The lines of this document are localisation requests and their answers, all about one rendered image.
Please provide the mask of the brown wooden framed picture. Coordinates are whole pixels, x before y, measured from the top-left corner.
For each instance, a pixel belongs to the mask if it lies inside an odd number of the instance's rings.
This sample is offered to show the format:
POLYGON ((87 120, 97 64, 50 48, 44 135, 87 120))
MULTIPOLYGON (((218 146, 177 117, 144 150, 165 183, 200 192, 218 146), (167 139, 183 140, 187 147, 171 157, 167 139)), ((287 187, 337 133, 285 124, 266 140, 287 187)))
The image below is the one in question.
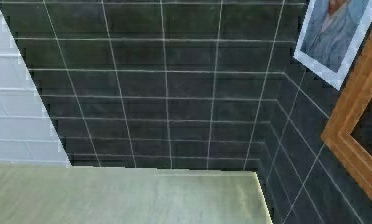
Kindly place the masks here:
POLYGON ((351 135, 372 100, 372 29, 321 138, 372 201, 372 155, 351 135))

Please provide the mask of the white framed portrait picture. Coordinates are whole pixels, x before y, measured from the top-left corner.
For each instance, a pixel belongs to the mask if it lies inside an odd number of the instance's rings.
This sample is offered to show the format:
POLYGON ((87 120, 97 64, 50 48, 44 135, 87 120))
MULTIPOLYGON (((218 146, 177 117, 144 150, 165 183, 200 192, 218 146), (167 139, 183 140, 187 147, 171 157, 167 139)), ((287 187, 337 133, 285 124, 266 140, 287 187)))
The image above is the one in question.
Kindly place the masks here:
POLYGON ((372 0, 309 0, 294 58, 336 90, 372 24, 372 0))

